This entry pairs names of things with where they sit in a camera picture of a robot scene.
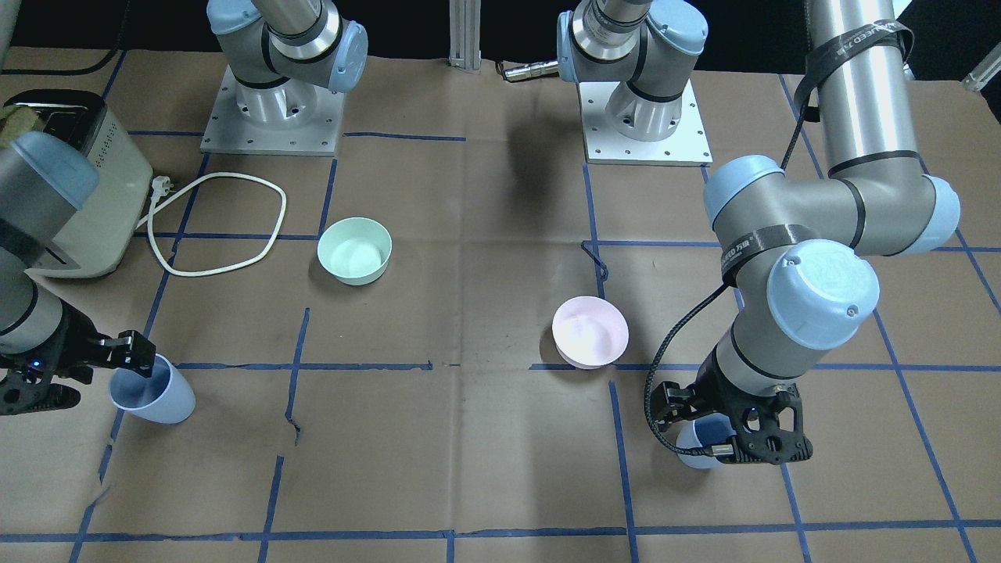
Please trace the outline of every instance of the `bowl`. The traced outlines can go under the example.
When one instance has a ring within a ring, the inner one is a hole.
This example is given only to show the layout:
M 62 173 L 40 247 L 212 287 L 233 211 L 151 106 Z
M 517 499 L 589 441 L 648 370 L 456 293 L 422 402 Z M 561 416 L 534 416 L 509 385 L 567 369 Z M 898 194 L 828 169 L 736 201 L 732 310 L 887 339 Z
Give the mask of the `bowl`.
M 616 306 L 591 296 L 574 298 L 553 317 L 557 351 L 571 366 L 597 370 L 626 352 L 629 326 Z
M 389 264 L 392 237 L 378 221 L 348 217 L 323 231 L 316 257 L 323 269 L 348 286 L 364 286 L 378 279 Z

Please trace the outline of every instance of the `cable connector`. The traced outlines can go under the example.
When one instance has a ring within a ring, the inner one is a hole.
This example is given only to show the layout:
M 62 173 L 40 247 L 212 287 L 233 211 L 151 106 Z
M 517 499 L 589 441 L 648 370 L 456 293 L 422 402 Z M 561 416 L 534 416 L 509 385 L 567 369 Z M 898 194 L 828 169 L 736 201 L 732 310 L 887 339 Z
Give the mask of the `cable connector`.
M 170 190 L 174 187 L 174 182 L 170 181 L 169 176 L 156 176 L 153 181 L 150 182 L 150 187 L 153 188 L 152 196 L 159 200 L 161 197 L 170 193 Z

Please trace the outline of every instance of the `metal mounting plate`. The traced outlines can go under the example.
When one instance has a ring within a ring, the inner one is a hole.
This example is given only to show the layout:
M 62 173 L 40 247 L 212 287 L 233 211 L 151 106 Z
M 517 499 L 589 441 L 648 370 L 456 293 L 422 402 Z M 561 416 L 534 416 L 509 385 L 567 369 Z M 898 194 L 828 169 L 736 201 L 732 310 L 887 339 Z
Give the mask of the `metal mounting plate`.
M 201 150 L 221 154 L 334 156 L 344 115 L 344 94 L 316 88 L 316 109 L 291 128 L 265 128 L 236 105 L 236 79 L 226 67 Z
M 588 162 L 701 166 L 713 161 L 691 81 L 682 94 L 684 109 L 678 127 L 662 141 L 638 141 L 616 130 L 605 106 L 618 85 L 618 82 L 582 82 L 578 85 Z

